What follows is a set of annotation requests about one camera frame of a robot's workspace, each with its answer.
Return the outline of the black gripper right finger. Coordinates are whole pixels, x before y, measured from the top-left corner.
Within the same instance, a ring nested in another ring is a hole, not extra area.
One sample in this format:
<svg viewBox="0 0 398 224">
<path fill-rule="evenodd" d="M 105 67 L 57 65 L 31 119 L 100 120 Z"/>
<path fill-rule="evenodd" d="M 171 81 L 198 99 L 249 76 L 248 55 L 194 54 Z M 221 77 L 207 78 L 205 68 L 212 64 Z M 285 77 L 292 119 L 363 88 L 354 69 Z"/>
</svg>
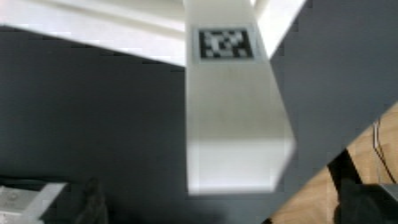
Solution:
<svg viewBox="0 0 398 224">
<path fill-rule="evenodd" d="M 363 182 L 349 151 L 328 168 L 338 193 L 335 224 L 398 224 L 398 184 Z"/>
</svg>

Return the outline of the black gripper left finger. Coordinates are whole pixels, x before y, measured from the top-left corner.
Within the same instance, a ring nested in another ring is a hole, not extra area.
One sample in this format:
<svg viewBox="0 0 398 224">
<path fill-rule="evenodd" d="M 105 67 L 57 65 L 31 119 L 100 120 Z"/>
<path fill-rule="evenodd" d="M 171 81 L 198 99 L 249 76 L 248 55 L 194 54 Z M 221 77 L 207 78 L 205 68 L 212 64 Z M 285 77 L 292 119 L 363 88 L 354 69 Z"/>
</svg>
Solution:
<svg viewBox="0 0 398 224">
<path fill-rule="evenodd" d="M 0 176 L 0 224 L 111 224 L 98 179 Z"/>
</svg>

